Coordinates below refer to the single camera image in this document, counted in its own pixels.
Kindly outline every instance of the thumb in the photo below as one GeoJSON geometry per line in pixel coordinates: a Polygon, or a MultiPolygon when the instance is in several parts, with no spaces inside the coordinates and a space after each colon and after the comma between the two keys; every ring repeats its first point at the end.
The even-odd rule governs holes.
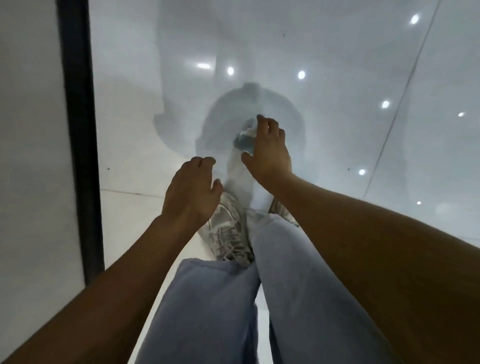
{"type": "Polygon", "coordinates": [[[252,163],[252,159],[253,159],[253,157],[250,154],[248,154],[247,152],[243,152],[241,154],[241,161],[243,162],[245,167],[247,167],[247,169],[250,167],[250,165],[252,163]]]}
{"type": "Polygon", "coordinates": [[[222,192],[223,192],[222,182],[220,182],[220,179],[217,178],[215,181],[213,181],[212,194],[215,196],[215,198],[218,198],[218,200],[220,200],[220,196],[222,195],[222,192]]]}

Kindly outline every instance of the jeans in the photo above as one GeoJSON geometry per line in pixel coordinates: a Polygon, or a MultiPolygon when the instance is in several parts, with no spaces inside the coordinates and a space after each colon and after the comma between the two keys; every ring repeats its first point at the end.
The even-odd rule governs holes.
{"type": "Polygon", "coordinates": [[[249,228],[255,262],[185,259],[136,363],[256,363],[263,285],[276,364],[397,363],[375,323],[305,233],[267,215],[249,228]]]}

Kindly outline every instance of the pant leg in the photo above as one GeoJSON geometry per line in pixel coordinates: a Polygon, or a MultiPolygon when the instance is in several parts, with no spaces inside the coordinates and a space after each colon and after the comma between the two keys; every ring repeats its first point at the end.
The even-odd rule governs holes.
{"type": "Polygon", "coordinates": [[[275,363],[397,362],[301,229],[268,215],[250,228],[250,241],[270,311],[275,363]]]}
{"type": "Polygon", "coordinates": [[[183,260],[136,363],[255,363],[259,286],[255,264],[183,260]]]}

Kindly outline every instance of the white tile floor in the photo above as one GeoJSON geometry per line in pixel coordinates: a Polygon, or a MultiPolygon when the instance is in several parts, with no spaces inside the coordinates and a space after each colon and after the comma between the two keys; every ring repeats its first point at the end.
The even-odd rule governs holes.
{"type": "MultiPolygon", "coordinates": [[[[301,177],[480,246],[479,16],[472,0],[92,1],[107,266],[194,155],[267,208],[232,151],[257,113],[301,177]]],[[[205,250],[195,237],[182,254],[205,250]]]]}

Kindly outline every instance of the person's left hand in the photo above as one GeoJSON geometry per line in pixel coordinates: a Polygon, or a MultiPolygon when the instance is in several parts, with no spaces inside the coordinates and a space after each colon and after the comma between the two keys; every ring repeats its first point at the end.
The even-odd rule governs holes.
{"type": "Polygon", "coordinates": [[[199,230],[213,215],[223,186],[220,180],[212,185],[212,157],[193,157],[177,171],[165,194],[162,216],[199,230]]]}

